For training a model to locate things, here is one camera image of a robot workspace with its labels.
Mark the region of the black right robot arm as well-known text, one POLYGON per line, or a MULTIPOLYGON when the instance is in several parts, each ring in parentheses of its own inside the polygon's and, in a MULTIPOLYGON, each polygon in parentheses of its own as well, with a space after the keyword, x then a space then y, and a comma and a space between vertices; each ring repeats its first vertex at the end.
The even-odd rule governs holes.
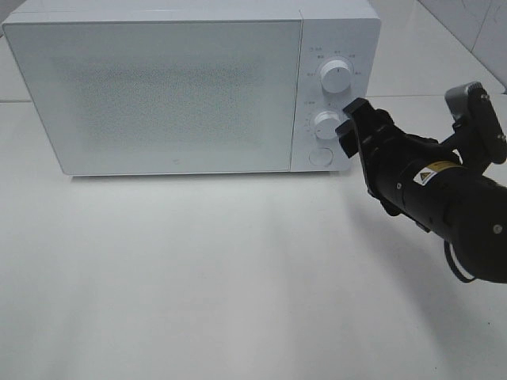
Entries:
POLYGON ((404 132, 391 115, 358 97, 336 133, 358 155, 368 193, 391 216, 405 215, 444 240, 464 283, 506 281, 506 188, 485 177, 506 161, 506 136, 479 82, 444 95, 454 123, 443 142, 404 132))

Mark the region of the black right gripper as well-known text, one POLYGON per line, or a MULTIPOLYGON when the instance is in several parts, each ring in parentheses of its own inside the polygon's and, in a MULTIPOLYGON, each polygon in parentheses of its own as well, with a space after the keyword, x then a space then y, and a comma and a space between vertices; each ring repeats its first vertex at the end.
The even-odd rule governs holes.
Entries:
POLYGON ((347 158, 359 151, 368 192, 392 216, 415 212, 405 197, 418 166, 447 161, 481 175, 486 168, 506 161, 506 136, 485 90, 472 90, 469 114, 452 125, 453 134, 443 142, 405 133, 389 113, 358 97, 343 108, 352 120, 340 124, 335 133, 347 158))

